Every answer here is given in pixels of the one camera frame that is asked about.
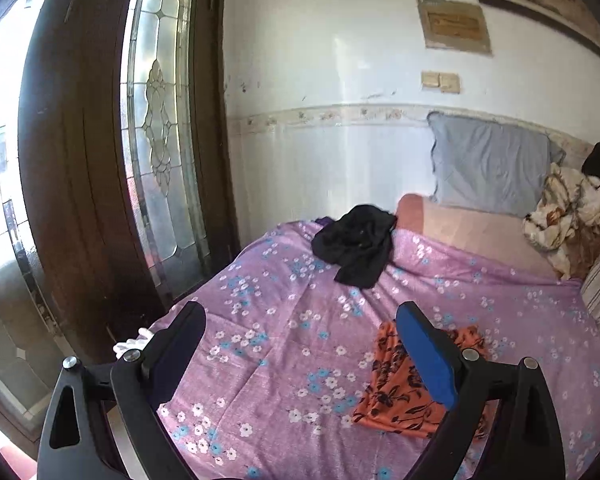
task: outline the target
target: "brown cloth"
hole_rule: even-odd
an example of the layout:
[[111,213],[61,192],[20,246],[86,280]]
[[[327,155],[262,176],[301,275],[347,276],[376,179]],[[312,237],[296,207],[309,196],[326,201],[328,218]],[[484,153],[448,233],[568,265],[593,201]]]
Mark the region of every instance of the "brown cloth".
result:
[[[484,339],[475,326],[445,332],[460,349],[475,348],[486,357]],[[353,412],[353,421],[375,430],[432,437],[446,409],[431,399],[398,338],[395,321],[380,325],[375,354],[371,384]],[[488,412],[490,410],[485,407],[474,438],[489,434]]]

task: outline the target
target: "white glove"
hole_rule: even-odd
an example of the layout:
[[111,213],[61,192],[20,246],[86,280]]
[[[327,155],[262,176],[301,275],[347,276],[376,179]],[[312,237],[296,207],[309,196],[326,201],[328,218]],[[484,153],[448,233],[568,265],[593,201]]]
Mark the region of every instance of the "white glove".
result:
[[116,343],[113,345],[113,351],[116,353],[116,359],[120,359],[122,354],[127,350],[132,350],[134,348],[137,348],[138,350],[144,350],[144,347],[149,341],[151,341],[154,333],[147,328],[139,328],[138,335],[140,336],[138,339],[127,339],[126,342]]

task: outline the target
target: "blue gripper pad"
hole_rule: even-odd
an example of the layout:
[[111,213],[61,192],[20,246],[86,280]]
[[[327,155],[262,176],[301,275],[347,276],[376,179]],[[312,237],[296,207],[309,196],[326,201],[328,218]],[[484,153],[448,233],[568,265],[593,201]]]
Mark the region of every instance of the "blue gripper pad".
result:
[[[413,304],[416,309],[418,308],[413,301],[408,303]],[[458,400],[454,370],[443,357],[438,345],[430,337],[434,334],[435,328],[424,314],[419,310],[418,312],[422,316],[420,320],[410,312],[405,303],[398,307],[395,315],[398,337],[413,360],[413,364],[433,400],[451,410]]]

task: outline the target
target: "light switch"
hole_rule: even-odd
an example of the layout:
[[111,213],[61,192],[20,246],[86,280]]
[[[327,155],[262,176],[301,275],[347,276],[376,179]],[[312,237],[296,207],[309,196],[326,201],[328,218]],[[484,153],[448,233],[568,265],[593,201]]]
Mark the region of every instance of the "light switch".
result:
[[423,88],[440,88],[440,72],[422,71]]
[[459,94],[460,76],[458,74],[440,73],[440,91],[445,94]]

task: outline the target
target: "gray pillow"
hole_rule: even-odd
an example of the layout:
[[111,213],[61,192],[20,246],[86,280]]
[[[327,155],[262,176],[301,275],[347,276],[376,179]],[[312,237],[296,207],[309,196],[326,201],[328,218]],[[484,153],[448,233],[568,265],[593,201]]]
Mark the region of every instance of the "gray pillow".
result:
[[520,126],[432,112],[436,192],[432,199],[523,218],[536,209],[551,162],[564,152]]

